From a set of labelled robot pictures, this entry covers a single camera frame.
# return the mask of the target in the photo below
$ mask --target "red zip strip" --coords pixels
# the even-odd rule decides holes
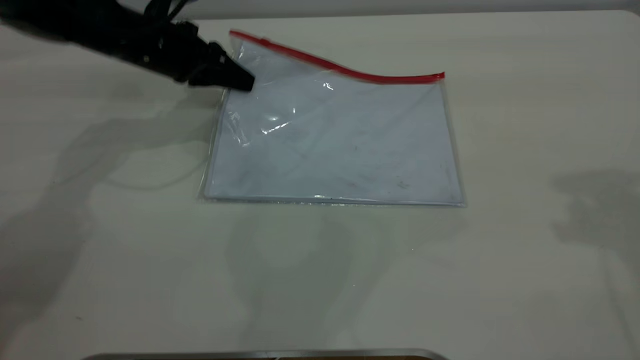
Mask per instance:
[[[317,56],[314,56],[311,54],[303,53],[300,50],[295,50],[290,47],[286,47],[284,45],[276,44],[266,38],[255,37],[253,35],[236,31],[236,30],[230,31],[229,35],[232,37],[241,38],[249,42],[253,42],[254,44],[264,46],[265,48],[272,50],[276,53],[284,54],[292,58],[296,58],[298,60],[302,60],[304,62],[313,64],[315,66],[318,66],[327,70],[339,72],[342,75],[346,75],[359,80],[368,81],[370,83],[431,84],[444,79],[444,72],[441,72],[439,74],[433,74],[433,75],[425,75],[425,76],[378,76],[378,75],[365,74],[363,72],[351,70],[346,67],[340,66],[336,63],[332,63],[329,60],[318,58]]]

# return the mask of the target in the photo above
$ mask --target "white table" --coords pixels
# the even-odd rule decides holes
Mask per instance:
[[[0,29],[0,357],[640,351],[640,19],[224,20],[387,75],[447,72],[467,209],[204,204],[219,90]]]

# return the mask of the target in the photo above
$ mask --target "plastic zipper bag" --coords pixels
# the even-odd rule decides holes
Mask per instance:
[[[444,73],[388,77],[232,31],[253,92],[227,93],[204,197],[462,206]]]

